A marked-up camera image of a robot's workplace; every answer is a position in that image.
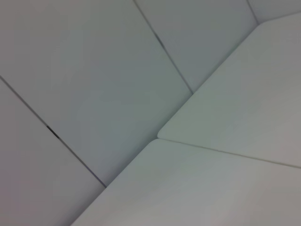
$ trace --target white wall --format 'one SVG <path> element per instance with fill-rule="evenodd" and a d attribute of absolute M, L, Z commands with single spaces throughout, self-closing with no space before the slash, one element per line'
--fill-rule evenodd
<path fill-rule="evenodd" d="M 249 0 L 260 23 L 301 12 L 300 0 Z"/>
<path fill-rule="evenodd" d="M 257 26 L 246 0 L 137 0 L 193 91 Z"/>
<path fill-rule="evenodd" d="M 0 225 L 69 226 L 103 189 L 0 80 Z"/>
<path fill-rule="evenodd" d="M 131 0 L 2 0 L 0 74 L 108 185 L 191 96 Z"/>

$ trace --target white panel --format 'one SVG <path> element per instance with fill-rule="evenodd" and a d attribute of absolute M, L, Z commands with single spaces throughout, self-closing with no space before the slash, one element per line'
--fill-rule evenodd
<path fill-rule="evenodd" d="M 163 140 L 72 226 L 283 226 L 301 221 L 301 169 Z"/>
<path fill-rule="evenodd" d="M 300 0 L 249 0 L 260 23 L 301 12 Z"/>
<path fill-rule="evenodd" d="M 0 225 L 69 226 L 104 187 L 0 81 Z"/>
<path fill-rule="evenodd" d="M 158 137 L 301 167 L 301 14 L 266 22 Z"/>
<path fill-rule="evenodd" d="M 109 184 L 191 96 L 131 0 L 2 0 L 0 74 Z"/>
<path fill-rule="evenodd" d="M 137 0 L 193 91 L 256 27 L 246 0 Z"/>

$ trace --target gray surface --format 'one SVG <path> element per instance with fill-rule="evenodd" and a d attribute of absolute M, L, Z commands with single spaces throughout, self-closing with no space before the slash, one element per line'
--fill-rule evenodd
<path fill-rule="evenodd" d="M 104 190 L 0 81 L 0 225 L 69 226 Z"/>
<path fill-rule="evenodd" d="M 261 24 L 158 137 L 301 167 L 300 62 L 301 14 Z"/>
<path fill-rule="evenodd" d="M 156 140 L 72 226 L 283 226 L 301 221 L 301 169 Z"/>
<path fill-rule="evenodd" d="M 3 0 L 0 74 L 108 185 L 191 96 L 131 0 Z"/>
<path fill-rule="evenodd" d="M 193 91 L 257 26 L 245 0 L 136 0 Z"/>
<path fill-rule="evenodd" d="M 249 0 L 260 23 L 301 12 L 300 0 Z"/>

